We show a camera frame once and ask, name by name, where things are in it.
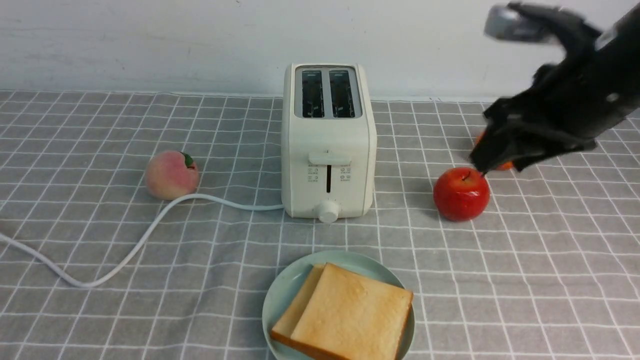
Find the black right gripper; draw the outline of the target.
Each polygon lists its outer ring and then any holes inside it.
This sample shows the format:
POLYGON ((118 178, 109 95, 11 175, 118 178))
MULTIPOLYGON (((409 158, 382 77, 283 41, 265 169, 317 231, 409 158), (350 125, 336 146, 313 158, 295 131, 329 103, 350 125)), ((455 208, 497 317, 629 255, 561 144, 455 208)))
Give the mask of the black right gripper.
POLYGON ((596 138, 631 112, 631 73, 592 64, 561 71, 548 64, 534 84, 501 96, 484 111, 487 129, 470 154, 480 173, 511 162, 521 172, 537 163, 594 150, 596 138))

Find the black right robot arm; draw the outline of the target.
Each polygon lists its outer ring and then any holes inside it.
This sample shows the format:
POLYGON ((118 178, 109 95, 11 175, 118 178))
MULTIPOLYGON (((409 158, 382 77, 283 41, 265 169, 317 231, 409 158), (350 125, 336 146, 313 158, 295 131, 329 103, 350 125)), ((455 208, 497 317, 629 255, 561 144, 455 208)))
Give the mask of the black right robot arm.
POLYGON ((638 6, 598 30, 564 7, 511 1, 491 7, 484 33, 514 43, 557 42, 566 54, 558 63, 542 64, 529 88, 484 110, 487 127, 470 153, 480 173, 508 162, 520 172, 594 150, 598 136, 639 107, 638 6))

